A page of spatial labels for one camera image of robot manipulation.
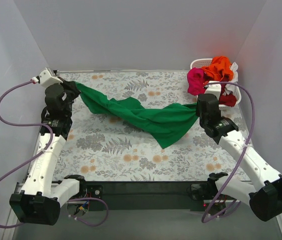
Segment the green t-shirt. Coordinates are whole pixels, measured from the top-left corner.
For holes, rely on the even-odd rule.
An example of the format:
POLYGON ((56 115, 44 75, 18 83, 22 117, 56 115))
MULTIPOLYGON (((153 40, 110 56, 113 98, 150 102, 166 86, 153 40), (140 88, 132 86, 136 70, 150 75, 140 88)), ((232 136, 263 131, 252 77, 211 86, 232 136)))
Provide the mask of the green t-shirt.
POLYGON ((179 141, 198 120, 195 103, 172 103, 161 109, 144 108, 136 98, 108 99, 93 88, 78 82, 75 84, 91 113, 119 117, 151 134, 163 149, 179 141))

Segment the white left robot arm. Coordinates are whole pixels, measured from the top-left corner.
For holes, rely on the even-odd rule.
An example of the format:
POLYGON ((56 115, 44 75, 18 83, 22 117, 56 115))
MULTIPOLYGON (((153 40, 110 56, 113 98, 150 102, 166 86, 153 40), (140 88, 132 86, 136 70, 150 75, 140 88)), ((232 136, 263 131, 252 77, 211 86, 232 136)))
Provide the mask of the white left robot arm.
POLYGON ((72 197, 82 200, 87 187, 81 175, 67 175, 52 187, 53 175, 59 155, 67 141, 72 126, 72 104, 80 95, 75 82, 62 80, 45 89, 45 108, 37 152, 29 175, 19 193, 11 195, 9 204, 22 223, 54 225, 61 207, 72 197))

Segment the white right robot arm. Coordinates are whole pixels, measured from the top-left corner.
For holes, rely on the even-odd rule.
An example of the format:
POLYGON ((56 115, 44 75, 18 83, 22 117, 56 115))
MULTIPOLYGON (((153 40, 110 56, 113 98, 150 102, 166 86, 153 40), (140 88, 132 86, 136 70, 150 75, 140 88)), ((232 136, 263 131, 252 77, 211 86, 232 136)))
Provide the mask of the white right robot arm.
POLYGON ((213 199, 232 197, 248 206, 266 222, 282 214, 282 174, 246 144, 238 126, 221 115, 219 101, 211 93, 200 94, 196 115, 205 133, 239 164, 251 183, 233 179, 225 172, 211 173, 205 194, 213 199))

